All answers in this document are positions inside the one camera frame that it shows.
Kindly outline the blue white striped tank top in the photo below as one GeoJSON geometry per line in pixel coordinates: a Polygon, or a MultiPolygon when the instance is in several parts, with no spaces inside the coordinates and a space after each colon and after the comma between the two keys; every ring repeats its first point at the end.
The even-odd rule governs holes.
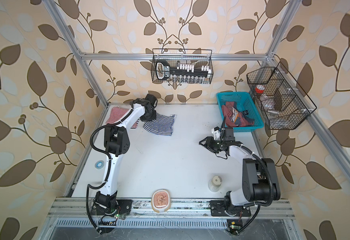
{"type": "Polygon", "coordinates": [[[157,114],[155,120],[145,122],[143,128],[151,134],[159,136],[172,136],[176,115],[164,116],[157,114]]]}

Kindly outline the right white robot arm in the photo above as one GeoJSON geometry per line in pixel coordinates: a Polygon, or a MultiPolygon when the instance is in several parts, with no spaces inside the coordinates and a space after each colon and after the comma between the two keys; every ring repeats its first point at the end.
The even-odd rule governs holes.
{"type": "Polygon", "coordinates": [[[281,198],[280,185],[276,173],[276,166],[270,158],[260,158],[242,142],[237,141],[232,127],[222,123],[212,130],[213,135],[199,142],[215,155],[225,153],[225,159],[232,157],[238,160],[241,169],[239,189],[228,191],[221,201],[210,201],[211,215],[242,218],[244,213],[250,212],[255,206],[256,211],[251,218],[243,223],[241,219],[228,223],[227,231],[230,235],[240,235],[258,216],[261,207],[268,207],[281,198]]]}

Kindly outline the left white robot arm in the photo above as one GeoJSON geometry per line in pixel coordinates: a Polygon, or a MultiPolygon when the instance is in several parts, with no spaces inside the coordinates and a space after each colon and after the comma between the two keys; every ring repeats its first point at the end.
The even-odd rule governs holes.
{"type": "Polygon", "coordinates": [[[145,98],[137,98],[130,102],[131,108],[117,122],[105,124],[92,133],[90,137],[91,148],[106,155],[104,179],[99,186],[87,184],[86,187],[86,213],[94,229],[102,234],[103,230],[94,221],[89,206],[90,190],[96,190],[93,199],[93,207],[99,210],[103,216],[117,217],[122,207],[117,201],[117,180],[124,154],[130,148],[128,129],[141,120],[149,122],[157,117],[157,98],[147,94],[145,98]]]}

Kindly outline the red white striped folded top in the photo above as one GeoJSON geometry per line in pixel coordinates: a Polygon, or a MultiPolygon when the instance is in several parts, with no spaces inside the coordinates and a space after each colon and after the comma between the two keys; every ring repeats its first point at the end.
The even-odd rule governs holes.
{"type": "Polygon", "coordinates": [[[129,127],[130,129],[136,129],[138,127],[139,119],[137,119],[136,122],[132,123],[129,122],[123,122],[122,119],[128,115],[128,113],[132,112],[132,109],[125,109],[121,107],[113,107],[110,110],[109,118],[105,121],[105,124],[114,124],[117,122],[123,123],[120,126],[123,127],[129,127]]]}

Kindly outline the maroon red garment in basket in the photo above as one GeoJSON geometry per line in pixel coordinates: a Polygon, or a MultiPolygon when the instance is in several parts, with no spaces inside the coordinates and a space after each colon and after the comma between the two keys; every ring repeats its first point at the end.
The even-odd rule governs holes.
{"type": "Polygon", "coordinates": [[[236,102],[226,102],[221,106],[225,124],[228,127],[251,127],[254,119],[249,117],[248,111],[239,111],[236,102]]]}

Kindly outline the teal plastic basket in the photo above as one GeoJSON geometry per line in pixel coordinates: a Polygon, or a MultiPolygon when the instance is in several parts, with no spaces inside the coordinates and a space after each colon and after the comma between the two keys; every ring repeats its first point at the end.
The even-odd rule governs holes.
{"type": "Polygon", "coordinates": [[[216,95],[222,119],[235,133],[253,132],[264,127],[263,120],[247,92],[223,92],[216,95]]]}

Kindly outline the black socket tool set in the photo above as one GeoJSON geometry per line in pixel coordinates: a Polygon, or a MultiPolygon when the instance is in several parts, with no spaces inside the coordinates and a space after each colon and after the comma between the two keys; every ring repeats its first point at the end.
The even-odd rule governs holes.
{"type": "Polygon", "coordinates": [[[157,60],[152,63],[151,75],[154,83],[210,84],[213,67],[208,61],[157,60]]]}

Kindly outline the blue tape roll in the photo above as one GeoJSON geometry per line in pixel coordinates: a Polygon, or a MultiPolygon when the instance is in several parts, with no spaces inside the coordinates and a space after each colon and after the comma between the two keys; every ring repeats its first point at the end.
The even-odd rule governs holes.
{"type": "Polygon", "coordinates": [[[95,168],[99,170],[99,169],[102,169],[104,167],[104,165],[105,165],[104,161],[97,161],[95,163],[95,168]]]}

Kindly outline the pink oval container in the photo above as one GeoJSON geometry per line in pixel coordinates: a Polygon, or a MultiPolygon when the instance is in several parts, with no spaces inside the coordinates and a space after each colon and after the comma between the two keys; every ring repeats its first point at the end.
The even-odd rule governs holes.
{"type": "Polygon", "coordinates": [[[165,189],[157,190],[153,193],[151,199],[152,209],[156,213],[164,213],[171,207],[170,192],[165,189]]]}

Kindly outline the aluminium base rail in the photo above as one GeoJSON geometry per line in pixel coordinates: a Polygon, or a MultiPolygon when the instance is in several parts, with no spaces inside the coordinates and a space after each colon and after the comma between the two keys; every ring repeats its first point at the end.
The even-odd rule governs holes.
{"type": "Polygon", "coordinates": [[[101,228],[157,229],[217,229],[224,230],[231,222],[244,223],[257,213],[257,220],[293,220],[295,215],[289,201],[275,201],[269,207],[245,207],[228,215],[221,199],[173,198],[169,210],[156,213],[149,198],[118,200],[121,210],[105,214],[91,207],[93,221],[101,228]]]}

